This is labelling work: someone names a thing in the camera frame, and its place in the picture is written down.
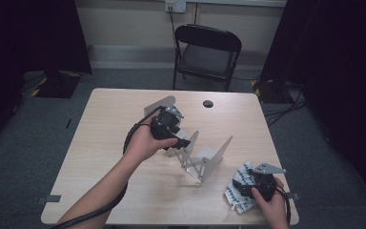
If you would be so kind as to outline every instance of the person's left hand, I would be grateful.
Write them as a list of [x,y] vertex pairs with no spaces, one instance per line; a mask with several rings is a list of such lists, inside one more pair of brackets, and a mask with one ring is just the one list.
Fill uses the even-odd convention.
[[173,146],[177,143],[177,138],[168,138],[163,140],[156,140],[151,133],[151,122],[156,118],[155,115],[147,118],[140,127],[132,135],[129,146],[125,152],[125,156],[132,156],[137,162],[142,161],[153,156],[156,151]]

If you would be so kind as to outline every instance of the person's right hand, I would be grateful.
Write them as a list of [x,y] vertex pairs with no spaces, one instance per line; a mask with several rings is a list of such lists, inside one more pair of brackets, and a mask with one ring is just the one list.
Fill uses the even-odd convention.
[[[279,178],[275,177],[275,181],[277,182],[277,185],[284,188],[284,184]],[[263,196],[261,196],[256,188],[252,188],[252,194],[264,217],[273,229],[289,228],[286,218],[285,200],[277,191],[274,192],[273,197],[269,202],[264,200]]]

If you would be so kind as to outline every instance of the gray floor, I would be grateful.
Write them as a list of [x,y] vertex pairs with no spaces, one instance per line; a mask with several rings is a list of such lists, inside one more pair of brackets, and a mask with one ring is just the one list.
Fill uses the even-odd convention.
[[[31,97],[33,87],[25,90],[17,113],[0,132],[0,228],[49,228],[40,221],[44,205],[36,201],[50,193],[93,89],[169,90],[172,75],[172,69],[93,70],[93,75],[81,78],[71,99]],[[252,70],[235,72],[240,78],[257,75]],[[222,91],[222,85],[194,77],[185,81],[179,77],[177,88]],[[234,79],[231,89],[253,92],[249,80]],[[263,104],[262,108],[288,106]],[[302,197],[295,204],[300,222],[294,228],[366,228],[366,186],[327,144],[322,130],[308,107],[284,115],[270,127],[289,185]]]

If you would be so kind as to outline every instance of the table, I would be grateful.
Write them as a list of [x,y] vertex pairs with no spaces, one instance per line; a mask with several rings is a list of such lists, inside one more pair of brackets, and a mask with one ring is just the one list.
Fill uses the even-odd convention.
[[[223,159],[203,184],[180,168],[180,162],[158,152],[135,171],[123,200],[107,224],[134,225],[250,225],[265,224],[260,210],[230,213],[226,186],[243,163],[267,162],[281,167],[263,113],[254,94],[96,89],[82,115],[42,221],[56,223],[122,157],[127,132],[143,116],[145,107],[173,95],[185,115],[180,127],[188,136],[199,131],[194,146],[218,150],[233,135]],[[213,102],[212,108],[203,106]],[[289,191],[283,175],[277,175]],[[291,224],[298,214],[291,201]]]

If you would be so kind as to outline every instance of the hand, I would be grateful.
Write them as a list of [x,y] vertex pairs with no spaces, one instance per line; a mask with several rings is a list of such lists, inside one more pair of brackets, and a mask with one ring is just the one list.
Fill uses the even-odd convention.
[[153,156],[156,151],[173,146],[177,143],[177,138],[156,140],[151,133],[151,122],[155,115],[148,117],[132,135],[125,156],[132,156],[138,163]]
[[[277,185],[284,188],[284,184],[279,178],[275,177],[275,181],[277,182]],[[274,192],[273,197],[269,202],[264,200],[263,196],[260,195],[256,188],[252,188],[252,194],[272,228],[289,228],[286,219],[285,200],[277,191]]]

